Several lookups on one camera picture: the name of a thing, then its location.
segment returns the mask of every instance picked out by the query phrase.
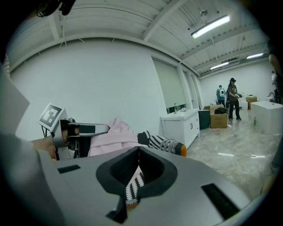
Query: cardboard box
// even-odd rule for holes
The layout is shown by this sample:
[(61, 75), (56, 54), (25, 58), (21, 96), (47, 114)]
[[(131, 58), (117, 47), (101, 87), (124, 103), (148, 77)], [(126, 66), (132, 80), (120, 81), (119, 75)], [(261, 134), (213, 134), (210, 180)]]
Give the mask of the cardboard box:
[(210, 106), (210, 128), (227, 128), (227, 114), (214, 114), (215, 109), (223, 105)]
[(203, 109), (203, 110), (209, 110), (209, 108), (210, 108), (210, 105), (204, 106), (204, 109)]
[(246, 101), (248, 102), (248, 109), (251, 110), (251, 103), (257, 102), (257, 97), (246, 97)]

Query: pink cloth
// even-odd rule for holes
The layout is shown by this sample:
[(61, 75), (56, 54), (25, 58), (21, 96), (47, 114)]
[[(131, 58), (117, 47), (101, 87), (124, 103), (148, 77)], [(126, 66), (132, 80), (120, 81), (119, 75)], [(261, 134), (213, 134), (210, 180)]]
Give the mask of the pink cloth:
[(126, 147), (144, 146), (138, 143), (138, 136), (126, 122), (117, 117), (109, 123), (108, 133), (94, 136), (90, 142), (88, 156), (105, 154)]

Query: white table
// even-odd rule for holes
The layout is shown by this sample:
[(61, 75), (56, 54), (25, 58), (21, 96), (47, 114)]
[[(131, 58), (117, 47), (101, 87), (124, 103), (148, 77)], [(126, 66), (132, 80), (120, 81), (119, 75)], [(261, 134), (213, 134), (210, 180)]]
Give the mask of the white table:
[(251, 106), (257, 130), (272, 135), (283, 134), (283, 105), (260, 101), (251, 103)]
[(161, 117), (164, 137), (175, 139), (188, 148), (199, 137), (199, 109), (189, 109)]

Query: black bag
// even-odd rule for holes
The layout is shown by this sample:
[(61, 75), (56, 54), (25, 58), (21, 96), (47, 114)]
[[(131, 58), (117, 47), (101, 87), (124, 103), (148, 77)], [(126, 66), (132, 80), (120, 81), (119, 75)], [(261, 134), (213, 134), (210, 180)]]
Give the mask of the black bag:
[(227, 110), (225, 109), (225, 108), (217, 108), (217, 109), (215, 109), (215, 111), (214, 111), (214, 114), (225, 114), (225, 113), (227, 113)]

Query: tiled floor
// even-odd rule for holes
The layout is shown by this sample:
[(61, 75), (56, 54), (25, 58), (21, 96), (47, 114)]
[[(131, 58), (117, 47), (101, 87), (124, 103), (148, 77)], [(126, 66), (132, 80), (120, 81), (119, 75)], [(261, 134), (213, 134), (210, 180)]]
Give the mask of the tiled floor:
[[(234, 119), (230, 128), (201, 130), (200, 138), (188, 148), (187, 157), (207, 164), (254, 199), (271, 174), (269, 163), (281, 136), (256, 131), (249, 110), (240, 110), (240, 116), (242, 121)], [(252, 155), (264, 158), (252, 158)]]

